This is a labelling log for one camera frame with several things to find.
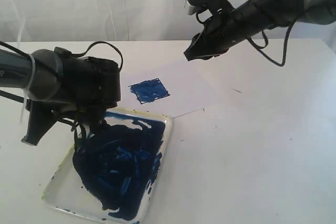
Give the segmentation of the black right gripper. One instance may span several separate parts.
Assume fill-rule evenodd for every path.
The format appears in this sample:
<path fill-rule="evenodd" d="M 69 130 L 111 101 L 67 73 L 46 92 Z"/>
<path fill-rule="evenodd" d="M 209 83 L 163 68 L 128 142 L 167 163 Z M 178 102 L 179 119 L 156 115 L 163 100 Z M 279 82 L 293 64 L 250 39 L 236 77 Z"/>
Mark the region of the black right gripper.
<path fill-rule="evenodd" d="M 212 16 L 207 10 L 199 14 L 203 30 L 196 34 L 183 52 L 187 61 L 209 60 L 252 36 L 252 7 L 240 6 L 230 13 Z"/>

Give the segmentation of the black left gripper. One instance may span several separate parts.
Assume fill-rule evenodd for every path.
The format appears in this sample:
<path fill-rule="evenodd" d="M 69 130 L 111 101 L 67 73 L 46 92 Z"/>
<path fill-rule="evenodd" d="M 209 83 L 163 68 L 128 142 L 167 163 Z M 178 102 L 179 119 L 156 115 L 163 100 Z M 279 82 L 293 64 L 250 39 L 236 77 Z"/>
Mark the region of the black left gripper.
<path fill-rule="evenodd" d="M 62 62 L 63 80 L 71 92 L 71 103 L 76 105 L 75 120 L 97 130 L 104 124 L 107 109 L 115 108 L 121 100 L 121 64 L 110 59 L 85 57 L 84 53 L 56 47 L 54 52 Z M 26 135 L 21 142 L 37 146 L 42 137 L 57 122 L 53 103 L 29 100 Z"/>

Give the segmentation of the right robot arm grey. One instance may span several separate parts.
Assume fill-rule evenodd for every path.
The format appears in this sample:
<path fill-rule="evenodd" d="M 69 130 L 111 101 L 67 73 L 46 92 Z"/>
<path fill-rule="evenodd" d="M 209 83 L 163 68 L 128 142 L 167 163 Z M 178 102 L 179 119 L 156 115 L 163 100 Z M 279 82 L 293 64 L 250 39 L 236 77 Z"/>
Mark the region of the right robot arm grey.
<path fill-rule="evenodd" d="M 335 0 L 248 0 L 237 8 L 228 0 L 186 0 L 186 5 L 189 15 L 211 13 L 208 19 L 199 21 L 203 30 L 192 38 L 184 51 L 188 61 L 209 60 L 244 40 L 262 52 L 263 47 L 254 43 L 252 37 L 263 34 L 266 29 L 286 27 L 282 61 L 272 61 L 282 67 L 295 23 L 329 25 L 335 22 Z"/>

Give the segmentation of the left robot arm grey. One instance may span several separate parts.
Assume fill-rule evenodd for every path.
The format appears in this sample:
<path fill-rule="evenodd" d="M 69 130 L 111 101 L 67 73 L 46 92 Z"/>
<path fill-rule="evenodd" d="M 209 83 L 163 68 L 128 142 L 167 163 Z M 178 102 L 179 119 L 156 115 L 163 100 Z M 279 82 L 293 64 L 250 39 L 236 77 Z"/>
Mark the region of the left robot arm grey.
<path fill-rule="evenodd" d="M 95 57 L 79 58 L 63 48 L 39 49 L 31 55 L 1 50 L 1 87 L 26 92 L 29 111 L 22 139 L 36 146 L 62 119 L 96 131 L 107 109 L 121 100 L 121 65 Z"/>

